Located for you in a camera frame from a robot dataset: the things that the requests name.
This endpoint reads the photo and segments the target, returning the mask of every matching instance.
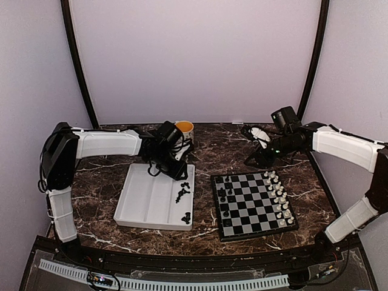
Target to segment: white wall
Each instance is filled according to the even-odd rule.
[[[304,122],[321,121],[388,141],[388,2],[332,1],[321,59]],[[316,155],[343,212],[369,188],[372,175]],[[388,216],[360,233],[380,290],[388,286]]]
[[[0,1],[0,289],[18,290],[35,236],[49,221],[38,160],[57,122],[90,126],[60,1]]]
[[[319,0],[72,0],[101,124],[265,122],[298,106]]]

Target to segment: brown marble tabletop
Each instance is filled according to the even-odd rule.
[[[274,130],[272,125],[262,126]],[[140,128],[149,130],[154,125]],[[113,215],[129,165],[141,162],[141,158],[96,156],[83,159],[76,171],[72,194],[75,225],[82,245],[148,255],[212,256],[313,244],[315,234],[333,221],[335,214],[303,154],[297,154],[292,165],[278,161],[271,168],[278,171],[289,194],[299,229],[243,241],[226,243],[219,240],[210,175],[259,171],[244,165],[256,143],[245,139],[240,129],[241,125],[195,124],[195,149],[188,156],[188,163],[196,167],[193,229],[188,232],[118,226]]]

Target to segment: chessboard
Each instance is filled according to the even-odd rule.
[[[275,171],[212,176],[221,241],[235,241],[299,228]]]

